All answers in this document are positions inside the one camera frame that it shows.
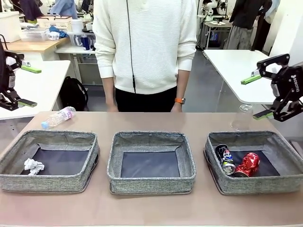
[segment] clear plastic cup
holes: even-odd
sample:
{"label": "clear plastic cup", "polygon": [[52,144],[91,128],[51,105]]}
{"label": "clear plastic cup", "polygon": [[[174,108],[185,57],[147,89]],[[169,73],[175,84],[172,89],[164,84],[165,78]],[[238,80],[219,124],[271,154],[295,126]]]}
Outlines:
{"label": "clear plastic cup", "polygon": [[236,117],[231,122],[231,127],[235,131],[247,131],[250,129],[250,122],[252,120],[253,108],[252,105],[242,104],[239,107],[239,111],[236,113]]}

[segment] bottle label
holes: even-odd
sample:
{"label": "bottle label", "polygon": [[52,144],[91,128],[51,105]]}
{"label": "bottle label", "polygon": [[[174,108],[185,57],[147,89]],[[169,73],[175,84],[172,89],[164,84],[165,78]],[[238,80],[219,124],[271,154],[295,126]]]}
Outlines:
{"label": "bottle label", "polygon": [[62,109],[62,112],[65,113],[65,116],[67,119],[72,118],[72,112],[69,109],[64,108],[64,109]]}

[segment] blue bottle cap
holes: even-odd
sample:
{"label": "blue bottle cap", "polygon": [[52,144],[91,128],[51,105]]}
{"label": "blue bottle cap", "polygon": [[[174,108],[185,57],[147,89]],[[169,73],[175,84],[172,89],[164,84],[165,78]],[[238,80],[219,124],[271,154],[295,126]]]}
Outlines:
{"label": "blue bottle cap", "polygon": [[42,122],[41,126],[42,126],[43,129],[48,129],[49,128],[48,122]]}

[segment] sweater cuff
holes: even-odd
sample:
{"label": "sweater cuff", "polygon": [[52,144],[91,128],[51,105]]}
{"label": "sweater cuff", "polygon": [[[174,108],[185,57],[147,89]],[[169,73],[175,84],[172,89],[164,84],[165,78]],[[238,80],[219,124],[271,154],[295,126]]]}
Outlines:
{"label": "sweater cuff", "polygon": [[114,77],[114,70],[112,66],[99,67],[101,78]]}
{"label": "sweater cuff", "polygon": [[178,58],[178,69],[184,71],[191,71],[192,62],[193,62],[192,59],[188,59],[186,57],[180,57]]}

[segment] crumpled paper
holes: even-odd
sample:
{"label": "crumpled paper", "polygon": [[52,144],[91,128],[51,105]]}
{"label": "crumpled paper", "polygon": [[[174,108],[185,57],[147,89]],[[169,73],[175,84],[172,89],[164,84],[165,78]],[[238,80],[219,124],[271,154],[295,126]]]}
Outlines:
{"label": "crumpled paper", "polygon": [[42,162],[37,162],[33,159],[28,158],[24,162],[24,170],[30,170],[30,173],[28,175],[36,175],[39,173],[40,170],[44,170],[44,165]]}

